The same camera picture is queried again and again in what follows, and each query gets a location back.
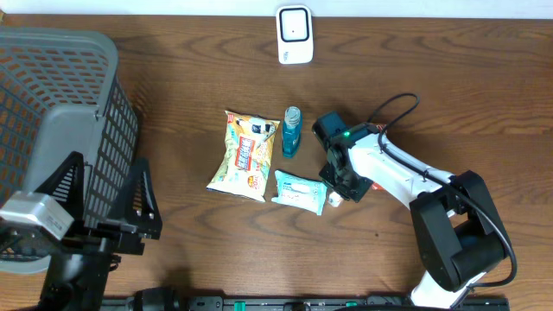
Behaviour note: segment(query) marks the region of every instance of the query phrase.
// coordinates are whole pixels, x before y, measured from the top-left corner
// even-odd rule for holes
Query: wooden tabletop
[[[224,110],[304,115],[302,145],[284,159],[280,133],[265,199],[280,168],[317,178],[325,153],[310,128],[338,111],[349,124],[399,92],[419,108],[389,137],[437,168],[471,169],[488,185],[518,255],[518,277],[481,295],[512,310],[553,308],[553,22],[315,18],[315,57],[277,59],[274,18],[12,16],[9,26],[90,29],[116,43],[118,76],[145,114],[162,238],[124,256],[107,295],[162,284],[185,294],[367,295],[408,292],[423,274],[407,209],[385,192],[322,216],[206,190],[225,152]],[[389,122],[410,105],[386,108]],[[486,280],[510,269],[504,261]],[[44,275],[1,274],[0,308],[36,303]]]

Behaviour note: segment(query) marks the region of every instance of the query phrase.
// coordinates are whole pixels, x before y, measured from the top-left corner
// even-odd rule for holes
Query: small blue bottle
[[[302,113],[294,106],[284,112],[283,126],[283,154],[284,157],[294,157],[300,147],[300,134],[302,132]]]

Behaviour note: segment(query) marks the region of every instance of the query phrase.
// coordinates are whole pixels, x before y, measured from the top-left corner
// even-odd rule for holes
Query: white wall
[[[0,0],[6,13],[273,16],[306,4],[314,16],[553,18],[553,0]]]

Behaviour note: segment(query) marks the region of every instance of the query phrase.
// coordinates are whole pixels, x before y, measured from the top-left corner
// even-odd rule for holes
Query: light blue packet
[[[271,201],[288,206],[300,207],[322,215],[327,199],[327,186],[320,181],[308,181],[300,177],[275,171],[278,196]]]

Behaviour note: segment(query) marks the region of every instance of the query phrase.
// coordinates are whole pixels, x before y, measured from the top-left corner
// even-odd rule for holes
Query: laundry basket
[[[96,32],[0,27],[0,206],[35,191],[72,151],[85,162],[85,226],[105,220],[129,173],[137,117],[118,52]],[[8,249],[0,270],[33,273],[48,254]]]

